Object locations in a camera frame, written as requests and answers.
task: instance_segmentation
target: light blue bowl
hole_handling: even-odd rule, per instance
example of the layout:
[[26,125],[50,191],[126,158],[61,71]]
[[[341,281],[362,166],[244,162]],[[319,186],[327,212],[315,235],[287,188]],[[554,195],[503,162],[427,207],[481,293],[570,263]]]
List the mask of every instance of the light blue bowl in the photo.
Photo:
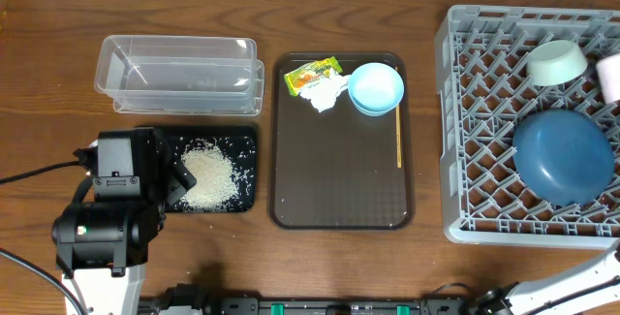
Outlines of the light blue bowl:
[[367,63],[349,78],[349,96],[354,106],[368,116],[380,116],[398,106],[405,84],[398,72],[383,63]]

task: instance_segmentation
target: small bowl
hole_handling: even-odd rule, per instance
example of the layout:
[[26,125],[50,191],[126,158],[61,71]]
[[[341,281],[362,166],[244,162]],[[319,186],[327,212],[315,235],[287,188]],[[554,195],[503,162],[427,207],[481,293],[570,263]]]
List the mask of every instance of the small bowl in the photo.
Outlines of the small bowl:
[[557,40],[536,47],[530,52],[527,74],[537,86],[552,86],[580,76],[588,68],[588,61],[579,45],[568,40]]
[[614,155],[594,121],[571,110],[528,116],[514,131],[514,165],[540,199],[556,205],[596,200],[611,182]]
[[380,116],[396,108],[405,94],[398,72],[387,64],[367,63],[349,78],[349,96],[365,115]]

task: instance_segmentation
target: clear plastic container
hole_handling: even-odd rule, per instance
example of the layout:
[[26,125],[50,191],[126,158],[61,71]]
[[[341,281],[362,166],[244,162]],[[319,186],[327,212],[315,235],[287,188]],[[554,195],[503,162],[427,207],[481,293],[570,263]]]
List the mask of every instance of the clear plastic container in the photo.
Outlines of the clear plastic container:
[[95,89],[127,113],[258,115],[264,66],[251,39],[115,35]]

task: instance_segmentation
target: candy wrapper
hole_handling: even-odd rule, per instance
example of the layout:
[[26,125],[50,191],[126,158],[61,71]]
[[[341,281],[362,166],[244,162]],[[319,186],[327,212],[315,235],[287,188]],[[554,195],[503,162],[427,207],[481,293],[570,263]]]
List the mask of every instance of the candy wrapper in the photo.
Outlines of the candy wrapper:
[[284,75],[284,81],[292,96],[298,96],[302,87],[315,83],[321,77],[329,78],[331,72],[342,73],[342,68],[335,57],[310,62]]

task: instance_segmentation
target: dark brown tray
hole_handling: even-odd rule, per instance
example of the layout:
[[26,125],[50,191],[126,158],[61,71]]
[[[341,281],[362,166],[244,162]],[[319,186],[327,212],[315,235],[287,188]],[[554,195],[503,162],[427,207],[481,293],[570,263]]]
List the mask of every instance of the dark brown tray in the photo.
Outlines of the dark brown tray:
[[402,60],[391,53],[283,56],[274,69],[269,215],[284,229],[402,228],[414,217],[407,88],[399,106],[398,168],[396,110],[363,115],[344,91],[332,109],[318,113],[310,101],[289,94],[284,74],[330,56],[338,59],[343,75],[380,62],[406,81]]

